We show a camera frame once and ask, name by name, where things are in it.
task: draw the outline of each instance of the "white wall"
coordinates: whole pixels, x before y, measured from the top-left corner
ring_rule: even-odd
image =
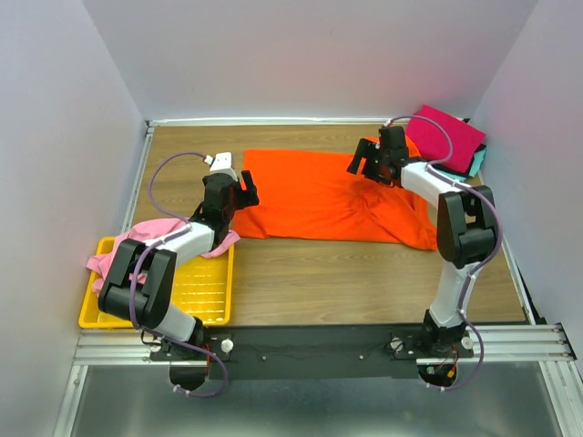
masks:
[[[533,300],[583,354],[583,3],[540,2],[472,124]]]
[[[147,119],[469,116],[537,0],[84,0]]]
[[[4,3],[0,59],[0,435],[52,435],[144,124],[80,0]]]

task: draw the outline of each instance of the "pink towel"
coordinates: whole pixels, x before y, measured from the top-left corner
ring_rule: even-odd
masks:
[[[462,175],[467,174],[474,154],[484,141],[486,134],[428,105],[423,105],[415,114],[434,120],[452,138],[454,154],[439,167]],[[447,140],[435,126],[426,121],[412,118],[407,125],[406,134],[413,140],[423,158],[434,160],[447,156],[449,151]]]
[[[142,221],[130,229],[118,235],[113,243],[113,250],[104,255],[94,255],[87,261],[87,268],[97,272],[101,275],[101,279],[96,279],[93,282],[92,290],[99,294],[103,287],[104,278],[109,272],[113,258],[116,255],[119,244],[124,239],[135,239],[137,241],[145,241],[147,239],[156,239],[162,235],[168,234],[174,230],[180,229],[184,226],[184,222],[177,218],[156,218],[154,220]],[[214,258],[226,252],[230,246],[239,241],[240,237],[234,230],[230,230],[227,237],[219,244],[217,248],[211,252],[201,255],[203,258]],[[139,275],[138,281],[143,283],[146,275]]]

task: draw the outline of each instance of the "wooden table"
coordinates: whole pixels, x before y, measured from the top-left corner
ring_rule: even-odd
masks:
[[[163,217],[148,201],[149,178],[168,155],[198,150],[233,154],[240,170],[247,148],[353,153],[377,125],[156,127],[134,223]],[[177,158],[162,169],[155,199],[190,216],[202,199],[208,168]],[[237,243],[231,324],[418,322],[434,299],[442,259],[402,244],[242,239]],[[524,320],[502,253],[480,275],[468,315],[476,321]]]

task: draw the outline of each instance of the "folded orange fabric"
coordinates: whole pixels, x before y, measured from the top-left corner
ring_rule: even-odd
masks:
[[[411,156],[418,156],[407,138]],[[303,150],[245,151],[260,204],[237,211],[242,237],[404,243],[437,248],[427,202],[346,171],[352,155]]]

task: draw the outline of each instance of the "yellow tray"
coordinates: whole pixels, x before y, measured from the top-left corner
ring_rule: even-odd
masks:
[[[113,237],[99,241],[97,254],[113,249]],[[200,318],[205,325],[224,325],[230,318],[230,294],[232,291],[234,247],[217,258],[196,257],[180,266],[174,274],[172,303],[188,314]],[[79,326],[86,330],[131,328],[131,322],[101,312],[97,307],[97,295],[91,290],[100,276],[92,271],[83,299]]]

